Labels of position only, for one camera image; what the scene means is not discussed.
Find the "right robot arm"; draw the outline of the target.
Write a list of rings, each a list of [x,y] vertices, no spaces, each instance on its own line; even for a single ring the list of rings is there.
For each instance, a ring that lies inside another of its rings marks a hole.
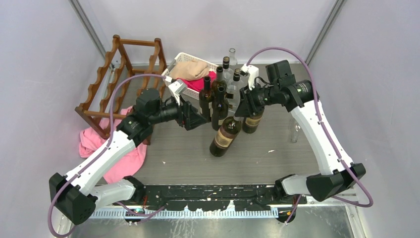
[[[285,107],[306,136],[319,169],[315,175],[289,175],[278,179],[275,182],[276,200],[286,204],[294,195],[304,194],[324,201],[352,188],[356,180],[366,174],[366,169],[363,164],[353,162],[333,132],[325,132],[330,125],[312,83],[296,81],[287,60],[267,65],[265,69],[268,81],[261,86],[257,67],[241,67],[240,75],[247,76],[248,84],[240,90],[235,116],[251,118],[269,105]]]

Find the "black-neck green wine bottle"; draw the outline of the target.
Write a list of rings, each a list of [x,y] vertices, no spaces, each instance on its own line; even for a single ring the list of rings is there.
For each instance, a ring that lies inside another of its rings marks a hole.
[[[224,86],[218,86],[212,102],[211,126],[214,130],[218,130],[220,128],[228,115],[229,105],[227,99],[225,98],[225,94],[226,88]]]

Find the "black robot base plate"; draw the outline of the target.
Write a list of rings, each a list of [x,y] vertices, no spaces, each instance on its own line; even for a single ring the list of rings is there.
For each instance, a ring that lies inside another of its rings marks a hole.
[[[146,185],[139,198],[121,201],[122,204],[143,205],[167,211],[224,211],[233,204],[235,211],[265,211],[280,205],[293,206],[297,196],[280,196],[272,184],[231,185]]]

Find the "silver-neck dark wine bottle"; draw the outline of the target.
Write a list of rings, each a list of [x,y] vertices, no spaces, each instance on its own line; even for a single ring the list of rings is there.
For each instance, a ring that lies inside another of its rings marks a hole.
[[[242,129],[241,118],[227,117],[219,127],[212,143],[210,144],[210,153],[215,157],[222,157]]]

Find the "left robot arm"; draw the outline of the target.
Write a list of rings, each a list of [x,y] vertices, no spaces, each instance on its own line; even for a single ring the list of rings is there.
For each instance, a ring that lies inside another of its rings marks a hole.
[[[154,125],[176,121],[186,130],[207,123],[189,101],[171,96],[165,103],[156,89],[147,89],[137,97],[131,113],[117,125],[111,136],[84,162],[65,175],[49,180],[52,205],[74,225],[89,219],[99,208],[120,201],[140,204],[146,196],[145,186],[133,176],[97,186],[97,182],[125,155],[149,137]]]

